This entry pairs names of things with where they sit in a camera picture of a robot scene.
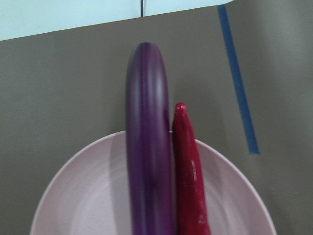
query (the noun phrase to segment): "chili pepper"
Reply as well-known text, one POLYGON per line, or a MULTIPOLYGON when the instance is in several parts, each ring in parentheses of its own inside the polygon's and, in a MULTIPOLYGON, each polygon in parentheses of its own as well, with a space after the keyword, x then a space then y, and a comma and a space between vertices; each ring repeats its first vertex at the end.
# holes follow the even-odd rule
POLYGON ((167 80, 152 43, 140 43, 130 58, 126 107, 133 235, 173 235, 167 80))
POLYGON ((211 235, 206 214, 200 157, 186 105, 182 102, 175 106, 173 146, 178 235, 211 235))

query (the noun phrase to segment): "black cable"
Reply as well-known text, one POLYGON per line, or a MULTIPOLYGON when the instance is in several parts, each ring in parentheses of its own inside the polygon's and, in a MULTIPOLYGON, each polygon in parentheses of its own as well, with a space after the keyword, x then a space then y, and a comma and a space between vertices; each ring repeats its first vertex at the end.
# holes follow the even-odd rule
POLYGON ((141 17, 143 17, 143 0, 141 0, 141 17))

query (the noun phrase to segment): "white surface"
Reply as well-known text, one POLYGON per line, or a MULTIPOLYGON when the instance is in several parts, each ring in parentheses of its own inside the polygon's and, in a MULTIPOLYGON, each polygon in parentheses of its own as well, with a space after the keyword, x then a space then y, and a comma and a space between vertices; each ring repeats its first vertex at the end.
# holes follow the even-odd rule
MULTIPOLYGON (((275 235, 270 216, 244 175, 197 142, 213 235, 275 235)), ((71 158, 45 191, 31 235, 128 235, 130 211, 125 132, 104 137, 71 158)))
MULTIPOLYGON (((145 0, 144 16, 230 0, 145 0)), ((0 40, 140 17, 140 0, 0 0, 0 40)))

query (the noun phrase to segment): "pink plate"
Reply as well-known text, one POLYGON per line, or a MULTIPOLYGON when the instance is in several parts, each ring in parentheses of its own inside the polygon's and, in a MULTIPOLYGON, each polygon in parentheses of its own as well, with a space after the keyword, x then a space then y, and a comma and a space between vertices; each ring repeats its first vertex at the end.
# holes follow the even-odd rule
MULTIPOLYGON (((212 235, 276 235, 247 178, 222 154, 197 141, 212 235)), ((125 132, 79 151, 55 175, 30 235, 130 235, 125 132)))

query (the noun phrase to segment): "blue tape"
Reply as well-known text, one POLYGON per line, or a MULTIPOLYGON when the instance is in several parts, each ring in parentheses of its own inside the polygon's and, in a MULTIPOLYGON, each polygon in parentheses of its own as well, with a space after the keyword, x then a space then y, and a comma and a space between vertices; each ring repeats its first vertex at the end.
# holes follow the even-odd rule
POLYGON ((241 78, 239 64, 236 56, 235 46, 233 38, 231 36, 229 21, 227 17, 225 5, 218 6, 218 12, 225 42, 225 47, 228 55, 228 61, 230 65, 231 74, 233 77, 233 83, 236 91, 237 101, 240 109, 241 119, 244 125, 246 140, 251 154, 260 154, 258 143, 255 138, 253 124, 250 116, 248 102, 246 100, 246 94, 244 89, 243 80, 241 78))

